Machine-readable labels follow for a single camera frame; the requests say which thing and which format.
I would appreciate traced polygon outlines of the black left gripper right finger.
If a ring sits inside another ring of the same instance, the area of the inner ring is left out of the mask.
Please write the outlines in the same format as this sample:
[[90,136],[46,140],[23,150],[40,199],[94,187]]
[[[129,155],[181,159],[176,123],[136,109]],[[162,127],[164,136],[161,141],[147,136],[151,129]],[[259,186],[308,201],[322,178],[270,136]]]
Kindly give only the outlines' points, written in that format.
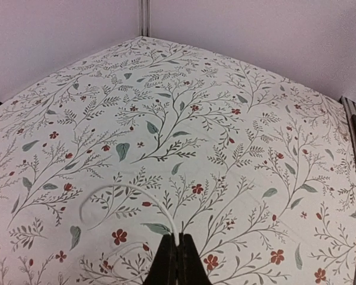
[[201,263],[193,237],[179,234],[177,247],[177,283],[179,285],[211,285]]

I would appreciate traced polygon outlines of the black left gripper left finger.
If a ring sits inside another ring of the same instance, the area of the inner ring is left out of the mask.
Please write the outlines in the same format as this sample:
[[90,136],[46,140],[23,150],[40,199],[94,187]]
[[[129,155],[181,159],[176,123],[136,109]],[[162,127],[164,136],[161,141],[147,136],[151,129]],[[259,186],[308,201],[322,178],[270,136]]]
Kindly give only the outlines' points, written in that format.
[[143,285],[176,284],[177,246],[174,236],[164,235]]

